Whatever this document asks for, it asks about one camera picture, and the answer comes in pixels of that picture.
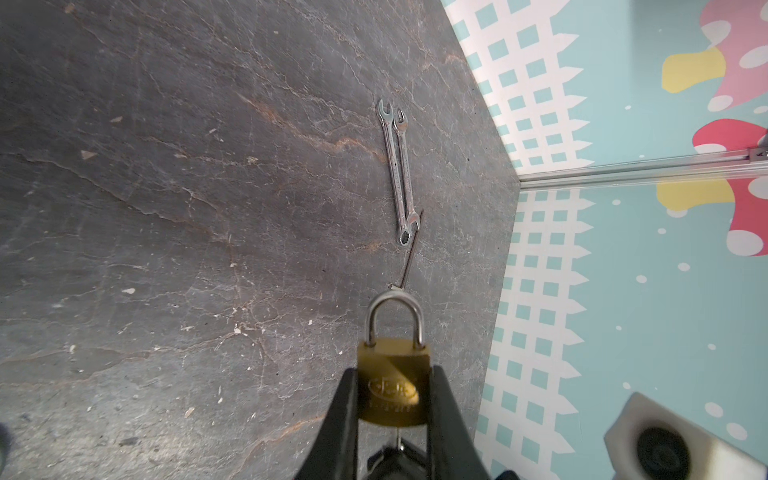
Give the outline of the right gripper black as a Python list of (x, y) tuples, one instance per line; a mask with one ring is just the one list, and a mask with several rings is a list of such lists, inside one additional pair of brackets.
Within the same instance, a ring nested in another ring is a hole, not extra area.
[(434, 439), (427, 451), (403, 441), (367, 460), (365, 479), (491, 479), (468, 442)]

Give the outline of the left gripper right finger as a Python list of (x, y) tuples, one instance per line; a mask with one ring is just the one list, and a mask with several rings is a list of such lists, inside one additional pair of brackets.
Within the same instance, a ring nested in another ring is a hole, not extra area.
[(444, 369), (432, 367), (427, 422), (429, 479), (489, 479)]

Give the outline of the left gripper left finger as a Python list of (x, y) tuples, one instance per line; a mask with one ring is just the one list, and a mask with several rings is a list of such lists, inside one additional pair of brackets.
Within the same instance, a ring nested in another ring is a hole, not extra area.
[(346, 369), (309, 454), (295, 479), (356, 479), (358, 373)]

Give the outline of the brass padlock key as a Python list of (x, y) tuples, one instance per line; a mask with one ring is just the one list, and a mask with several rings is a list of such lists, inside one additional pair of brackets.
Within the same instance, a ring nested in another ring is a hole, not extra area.
[(400, 427), (395, 428), (395, 449), (399, 452), (405, 451), (404, 440), (402, 436), (402, 429)]

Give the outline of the brass padlock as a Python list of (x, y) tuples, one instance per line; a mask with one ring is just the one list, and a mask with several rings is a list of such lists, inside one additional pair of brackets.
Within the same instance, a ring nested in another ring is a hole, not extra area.
[[(410, 311), (411, 338), (380, 337), (376, 333), (378, 311), (391, 301)], [(357, 351), (360, 420), (393, 428), (427, 423), (431, 351), (423, 340), (423, 326), (419, 303), (403, 290), (386, 291), (371, 301), (365, 339)]]

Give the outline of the hex allen key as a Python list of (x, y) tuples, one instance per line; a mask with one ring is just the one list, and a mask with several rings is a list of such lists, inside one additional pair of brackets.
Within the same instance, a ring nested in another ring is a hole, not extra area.
[(411, 266), (413, 263), (413, 257), (416, 251), (416, 247), (418, 245), (418, 237), (419, 237), (420, 229), (419, 227), (416, 227), (411, 239), (411, 243), (408, 250), (408, 255), (406, 257), (406, 262), (402, 271), (402, 275), (400, 277), (400, 280), (396, 283), (389, 283), (388, 288), (393, 290), (404, 290), (405, 286), (407, 284), (407, 280), (409, 277), (409, 273), (411, 270)]

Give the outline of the silver combination wrench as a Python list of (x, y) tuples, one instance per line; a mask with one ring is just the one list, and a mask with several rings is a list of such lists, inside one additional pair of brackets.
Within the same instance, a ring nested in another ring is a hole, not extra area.
[(389, 105), (386, 107), (382, 99), (378, 101), (376, 111), (382, 126), (382, 130), (384, 132), (388, 165), (393, 187), (395, 212), (397, 218), (397, 241), (401, 246), (408, 246), (411, 242), (412, 230), (407, 223), (400, 165), (397, 153), (395, 152), (393, 131), (394, 113), (392, 106)]
[(399, 157), (402, 167), (402, 181), (404, 188), (405, 208), (407, 211), (406, 221), (411, 232), (414, 235), (420, 229), (420, 215), (416, 211), (412, 179), (410, 171), (410, 161), (408, 157), (406, 132), (408, 128), (408, 119), (402, 109), (398, 108), (395, 114), (394, 127), (397, 135)]

